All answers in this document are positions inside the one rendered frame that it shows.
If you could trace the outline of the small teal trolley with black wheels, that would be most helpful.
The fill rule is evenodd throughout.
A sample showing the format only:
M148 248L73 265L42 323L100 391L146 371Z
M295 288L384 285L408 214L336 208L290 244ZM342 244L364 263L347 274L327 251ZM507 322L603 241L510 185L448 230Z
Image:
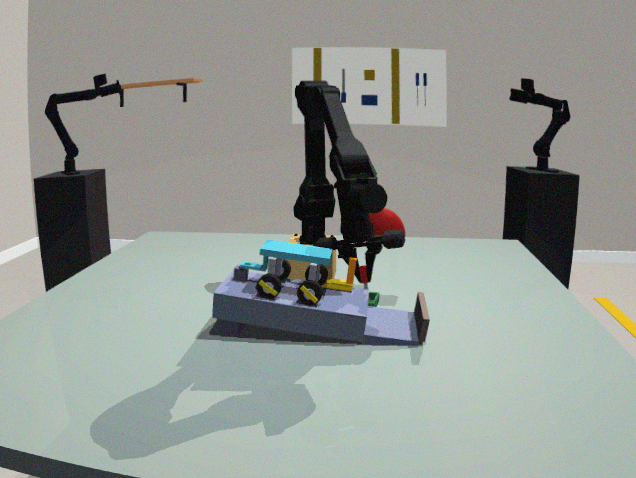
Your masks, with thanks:
M329 248L267 240L259 251L259 255L263 256L263 264L243 262L240 268L265 272L268 267L267 274L261 276L256 287L262 297L272 299L281 291L280 281L285 280L291 272L286 259L310 262L305 272L306 281L297 290L297 298L305 305L314 305L321 300L321 285L328 277L324 265L329 265L332 252L333 249Z

